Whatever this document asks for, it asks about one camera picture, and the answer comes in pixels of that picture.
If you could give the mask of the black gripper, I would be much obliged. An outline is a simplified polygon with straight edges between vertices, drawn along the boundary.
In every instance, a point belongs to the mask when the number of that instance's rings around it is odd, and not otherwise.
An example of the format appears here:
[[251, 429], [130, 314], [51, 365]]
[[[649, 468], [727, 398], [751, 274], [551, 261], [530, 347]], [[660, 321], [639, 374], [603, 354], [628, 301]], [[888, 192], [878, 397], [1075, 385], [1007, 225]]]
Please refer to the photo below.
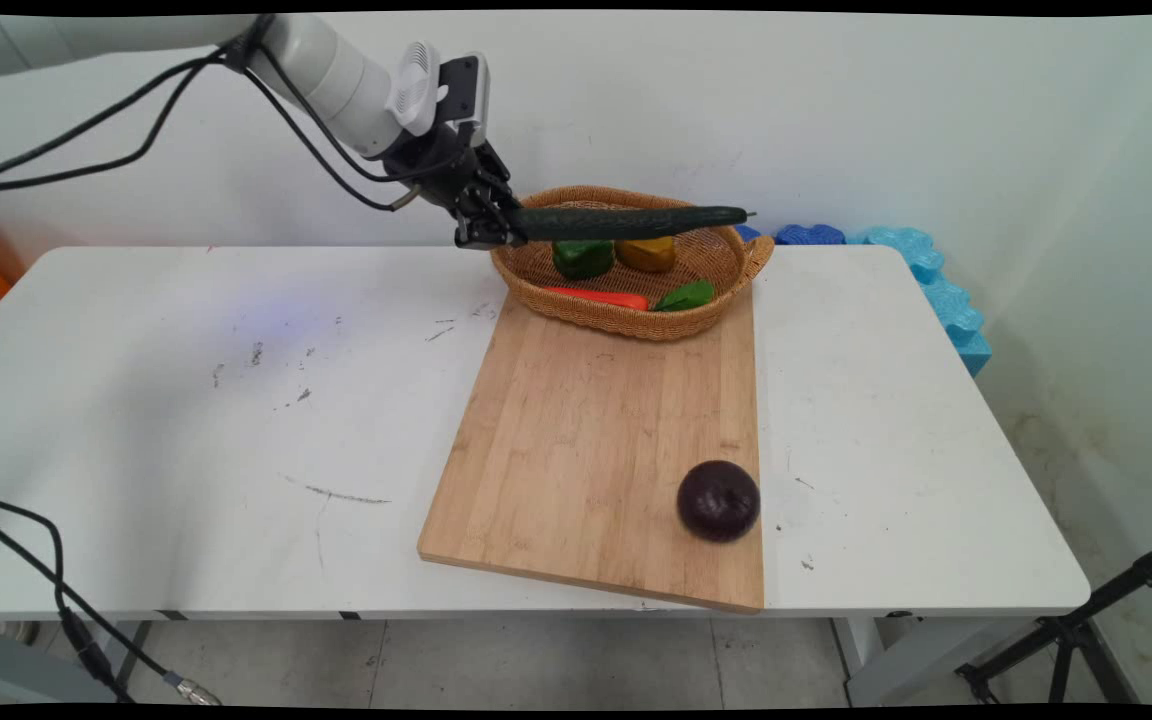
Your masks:
[[454, 245], [492, 251], [524, 247], [526, 233], [513, 219], [524, 209], [509, 185], [511, 174], [488, 141], [473, 143], [470, 128], [438, 123], [419, 137], [401, 132], [381, 156], [388, 176], [419, 187], [422, 200], [457, 220]]

